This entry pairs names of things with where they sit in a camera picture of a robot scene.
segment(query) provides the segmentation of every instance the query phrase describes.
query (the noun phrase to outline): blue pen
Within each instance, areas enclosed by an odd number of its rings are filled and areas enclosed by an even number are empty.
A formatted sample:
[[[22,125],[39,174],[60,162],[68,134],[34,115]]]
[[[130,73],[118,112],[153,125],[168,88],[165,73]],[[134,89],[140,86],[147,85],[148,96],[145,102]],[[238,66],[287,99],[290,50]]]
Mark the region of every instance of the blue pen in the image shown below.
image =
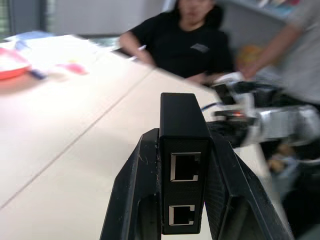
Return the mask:
[[[30,51],[32,51],[32,48],[29,47],[27,43],[22,40],[19,40],[15,43],[15,49],[18,52],[23,51],[25,49],[29,49]],[[32,64],[31,64],[31,70],[29,70],[29,74],[38,80],[43,80],[48,76],[47,74],[43,73],[39,69],[34,68]]]

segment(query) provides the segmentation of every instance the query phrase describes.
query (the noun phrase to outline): shelf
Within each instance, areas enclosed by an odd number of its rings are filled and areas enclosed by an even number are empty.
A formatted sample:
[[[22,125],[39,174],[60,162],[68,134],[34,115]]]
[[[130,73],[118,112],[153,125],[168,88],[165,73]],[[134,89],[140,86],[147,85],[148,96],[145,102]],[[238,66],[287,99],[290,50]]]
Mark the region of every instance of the shelf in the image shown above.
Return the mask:
[[[223,2],[235,4],[246,9],[250,9],[256,13],[271,17],[279,21],[284,21],[290,14],[290,12],[293,10],[293,7],[287,5],[275,7],[270,4],[267,4],[264,7],[259,7],[257,0],[224,0]]]

